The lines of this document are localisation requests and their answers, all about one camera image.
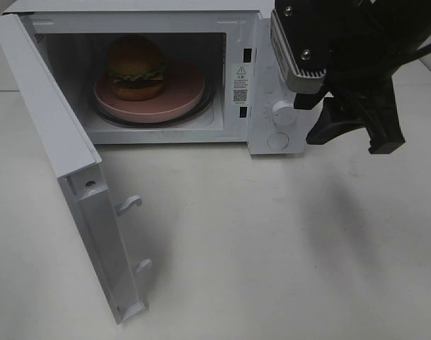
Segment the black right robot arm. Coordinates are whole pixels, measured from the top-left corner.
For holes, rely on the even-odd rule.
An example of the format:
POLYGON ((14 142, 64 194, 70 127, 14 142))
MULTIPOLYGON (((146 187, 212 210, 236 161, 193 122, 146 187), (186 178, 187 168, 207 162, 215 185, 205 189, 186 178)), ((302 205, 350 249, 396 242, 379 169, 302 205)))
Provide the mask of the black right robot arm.
POLYGON ((324 71, 321 90, 299 99, 307 107, 322 101, 308 133, 323 145, 364 128, 371 154, 389 154, 404 142, 392 76, 431 53, 431 1, 293 1, 284 18, 287 39, 307 72, 324 71))

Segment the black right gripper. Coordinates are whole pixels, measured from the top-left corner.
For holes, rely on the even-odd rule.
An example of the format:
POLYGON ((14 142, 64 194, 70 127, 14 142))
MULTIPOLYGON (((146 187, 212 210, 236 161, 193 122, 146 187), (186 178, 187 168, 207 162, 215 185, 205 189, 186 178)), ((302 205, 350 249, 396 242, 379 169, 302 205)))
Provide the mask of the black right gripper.
POLYGON ((391 75, 403 54, 403 1, 319 1, 328 38, 329 61, 318 93, 297 93, 295 108, 309 110, 325 97, 306 136, 309 145, 364 128, 370 154, 391 154, 403 136, 391 75))

